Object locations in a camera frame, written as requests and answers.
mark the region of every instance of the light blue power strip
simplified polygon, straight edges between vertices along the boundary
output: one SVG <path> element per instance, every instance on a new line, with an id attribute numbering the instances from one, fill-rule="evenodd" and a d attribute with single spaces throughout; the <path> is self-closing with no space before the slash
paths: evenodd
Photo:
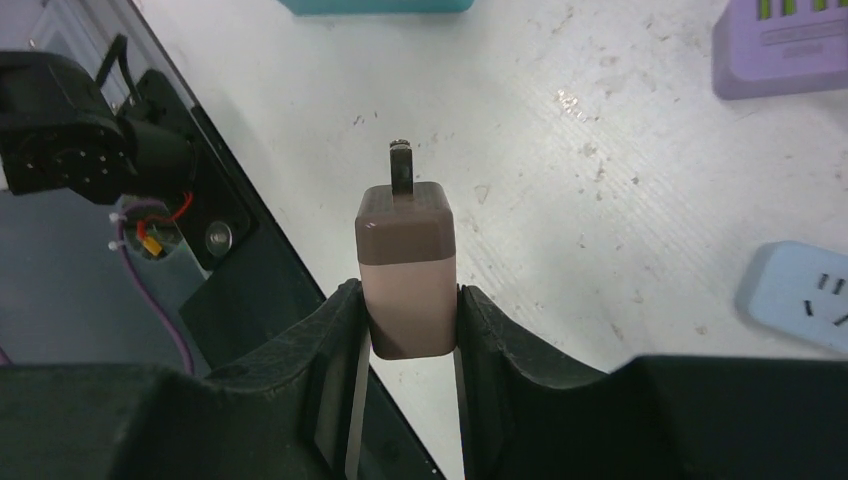
<path id="1" fill-rule="evenodd" d="M 757 323 L 848 353 L 848 256 L 798 242 L 764 245 L 736 306 Z"/>
<path id="2" fill-rule="evenodd" d="M 474 0 L 280 0 L 295 15 L 352 13 L 457 13 Z"/>

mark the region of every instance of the screw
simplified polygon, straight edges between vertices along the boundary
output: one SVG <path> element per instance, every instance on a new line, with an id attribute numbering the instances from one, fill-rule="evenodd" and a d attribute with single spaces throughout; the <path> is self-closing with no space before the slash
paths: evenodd
<path id="1" fill-rule="evenodd" d="M 233 246 L 233 232 L 226 223 L 216 220 L 206 229 L 206 249 L 216 257 L 223 257 Z"/>

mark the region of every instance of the teal box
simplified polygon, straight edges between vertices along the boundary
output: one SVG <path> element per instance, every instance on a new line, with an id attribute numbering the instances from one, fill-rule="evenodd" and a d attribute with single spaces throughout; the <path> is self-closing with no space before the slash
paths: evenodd
<path id="1" fill-rule="evenodd" d="M 474 0 L 280 0 L 295 15 L 353 13 L 457 13 Z"/>

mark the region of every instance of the brown charger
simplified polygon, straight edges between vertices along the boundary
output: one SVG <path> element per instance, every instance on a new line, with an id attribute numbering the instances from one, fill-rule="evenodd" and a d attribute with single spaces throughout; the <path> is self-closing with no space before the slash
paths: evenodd
<path id="1" fill-rule="evenodd" d="M 456 238 L 441 185 L 413 182 L 409 142 L 392 142 L 392 184 L 365 192 L 356 248 L 374 353 L 387 360 L 456 346 Z"/>

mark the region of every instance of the white tabletop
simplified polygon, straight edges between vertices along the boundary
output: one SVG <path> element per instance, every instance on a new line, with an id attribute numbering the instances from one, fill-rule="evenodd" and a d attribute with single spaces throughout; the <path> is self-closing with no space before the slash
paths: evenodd
<path id="1" fill-rule="evenodd" d="M 823 356 L 739 320 L 761 244 L 848 252 L 848 93 L 721 102 L 724 2 L 478 0 L 458 16 L 294 18 L 275 0 L 138 0 L 329 294 L 406 138 L 444 185 L 460 281 L 586 363 Z M 374 360 L 449 478 L 450 357 Z"/>

